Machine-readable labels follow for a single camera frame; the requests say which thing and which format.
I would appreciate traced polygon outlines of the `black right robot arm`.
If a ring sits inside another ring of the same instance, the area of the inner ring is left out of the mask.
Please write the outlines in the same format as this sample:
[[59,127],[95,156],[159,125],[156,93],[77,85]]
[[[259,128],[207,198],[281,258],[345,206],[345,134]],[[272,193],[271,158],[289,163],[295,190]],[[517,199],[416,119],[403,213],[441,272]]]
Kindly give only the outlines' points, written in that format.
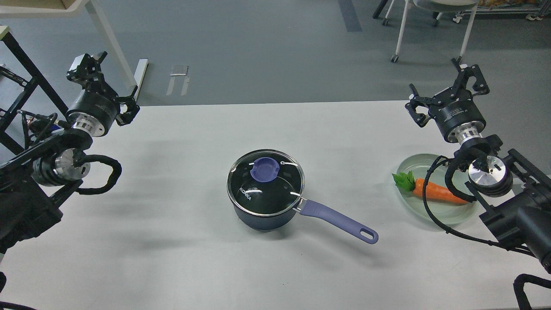
[[[418,126],[434,120],[443,139],[460,147],[453,158],[438,156],[423,181],[415,181],[412,174],[407,174],[412,183],[407,189],[420,192],[429,218],[446,233],[535,257],[549,272],[550,178],[515,149],[510,149],[505,157],[498,155],[503,143],[497,135],[482,136],[486,121],[474,103],[475,96],[489,92],[480,67],[462,64],[460,59],[452,59],[452,64],[458,75],[451,87],[433,97],[422,97],[410,84],[412,94],[405,108]],[[429,178],[443,165],[447,167],[444,181],[449,196],[463,202],[479,202],[485,210],[480,219],[495,241],[456,231],[430,210],[427,198],[435,193],[428,190]]]

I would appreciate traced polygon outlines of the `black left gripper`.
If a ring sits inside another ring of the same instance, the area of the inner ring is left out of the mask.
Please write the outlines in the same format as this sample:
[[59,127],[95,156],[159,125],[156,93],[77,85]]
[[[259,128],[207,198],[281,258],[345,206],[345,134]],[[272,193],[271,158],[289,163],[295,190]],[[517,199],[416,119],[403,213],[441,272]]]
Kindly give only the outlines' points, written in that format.
[[135,98],[138,86],[134,86],[129,96],[106,98],[113,96],[113,88],[105,81],[101,69],[107,55],[106,51],[82,54],[74,59],[66,74],[68,81],[83,89],[67,111],[66,120],[73,129],[81,129],[91,137],[105,136],[115,121],[118,126],[131,124],[140,111]]

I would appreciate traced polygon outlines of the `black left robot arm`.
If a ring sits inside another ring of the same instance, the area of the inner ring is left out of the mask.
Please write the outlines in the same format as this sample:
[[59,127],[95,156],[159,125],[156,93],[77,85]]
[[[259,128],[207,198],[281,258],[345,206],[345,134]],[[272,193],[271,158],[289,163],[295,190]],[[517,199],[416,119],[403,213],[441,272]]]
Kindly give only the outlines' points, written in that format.
[[73,193],[100,195],[110,191],[122,174],[121,164],[106,155],[87,155],[95,137],[105,136],[113,124],[130,124],[140,107],[134,98],[119,96],[105,81],[101,65],[106,51],[75,58],[67,79],[81,86],[59,131],[56,114],[27,149],[1,165],[1,254],[36,238],[61,221],[61,204]]

